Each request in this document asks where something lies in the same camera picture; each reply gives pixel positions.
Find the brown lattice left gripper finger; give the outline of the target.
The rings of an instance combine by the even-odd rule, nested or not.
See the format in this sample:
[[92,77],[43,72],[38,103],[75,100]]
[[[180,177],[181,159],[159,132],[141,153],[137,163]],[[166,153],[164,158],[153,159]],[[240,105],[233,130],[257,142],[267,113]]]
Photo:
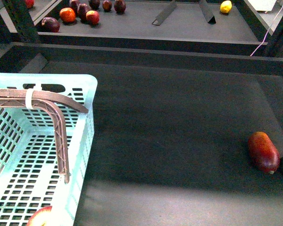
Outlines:
[[[0,108],[24,108],[23,98],[0,98]],[[58,173],[64,176],[64,182],[69,183],[70,171],[68,161],[67,132],[62,111],[53,102],[33,99],[32,107],[45,111],[53,121]]]

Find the brown flat right gripper finger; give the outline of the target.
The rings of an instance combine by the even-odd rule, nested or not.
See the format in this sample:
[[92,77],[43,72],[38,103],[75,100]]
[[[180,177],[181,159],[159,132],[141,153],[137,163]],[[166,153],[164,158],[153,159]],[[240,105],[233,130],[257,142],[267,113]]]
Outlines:
[[[1,89],[0,88],[0,97],[7,98],[26,98],[26,93],[28,89],[20,90],[20,89]],[[64,96],[62,94],[50,92],[50,91],[38,91],[33,89],[32,92],[33,99],[42,99],[48,100],[55,103],[63,104],[77,112],[80,113],[88,113],[88,109],[82,104],[74,101],[73,99]]]

